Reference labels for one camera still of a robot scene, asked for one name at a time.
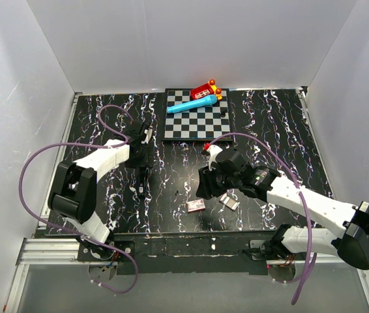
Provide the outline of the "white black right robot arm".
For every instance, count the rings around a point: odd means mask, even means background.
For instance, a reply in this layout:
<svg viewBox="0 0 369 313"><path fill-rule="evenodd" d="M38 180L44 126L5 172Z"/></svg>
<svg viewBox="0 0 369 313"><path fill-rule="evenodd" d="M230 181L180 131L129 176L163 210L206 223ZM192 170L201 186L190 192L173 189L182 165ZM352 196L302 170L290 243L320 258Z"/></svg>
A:
<svg viewBox="0 0 369 313"><path fill-rule="evenodd" d="M210 145L204 150L207 166L199 169L197 197L209 200L237 189L249 198L310 217L320 225L308 231L287 224L252 253L265 259L285 259L310 250L340 257L345 263L369 270L369 203L360 205L322 196L266 166L252 166L235 149Z"/></svg>

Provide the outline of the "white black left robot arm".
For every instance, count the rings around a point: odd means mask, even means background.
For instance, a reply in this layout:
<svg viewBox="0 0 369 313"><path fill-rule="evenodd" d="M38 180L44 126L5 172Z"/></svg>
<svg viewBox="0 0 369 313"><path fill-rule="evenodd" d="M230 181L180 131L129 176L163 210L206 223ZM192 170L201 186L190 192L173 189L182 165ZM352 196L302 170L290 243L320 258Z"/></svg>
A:
<svg viewBox="0 0 369 313"><path fill-rule="evenodd" d="M102 261L109 260L115 252L114 244L107 240L109 228L95 213L97 184L103 176L124 164L138 172L135 190L144 198L149 170L153 167L153 126L148 122L133 122L125 135L127 144L108 140L105 148L74 162L58 164L53 179L48 207L68 219L76 229L91 239L92 253Z"/></svg>

